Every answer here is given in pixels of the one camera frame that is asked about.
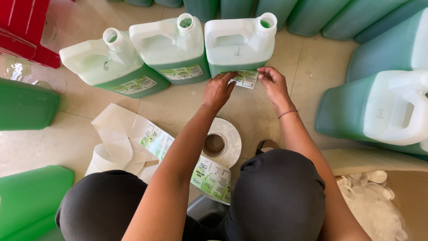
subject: green liquid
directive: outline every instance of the green liquid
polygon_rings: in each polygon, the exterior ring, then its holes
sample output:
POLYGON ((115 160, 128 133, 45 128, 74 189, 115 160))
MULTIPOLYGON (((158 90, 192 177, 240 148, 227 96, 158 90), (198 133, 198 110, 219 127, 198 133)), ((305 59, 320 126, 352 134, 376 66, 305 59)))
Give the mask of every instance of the green liquid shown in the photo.
POLYGON ((192 24, 192 19, 191 18, 185 18, 180 22, 180 26, 181 27, 190 27, 190 25, 192 24))
POLYGON ((266 22, 265 20, 260 20, 260 24, 264 27, 264 28, 270 28, 270 25, 268 22, 266 22))
POLYGON ((116 41, 116 39, 117 39, 117 34, 110 39, 109 43, 113 43, 114 41, 116 41))

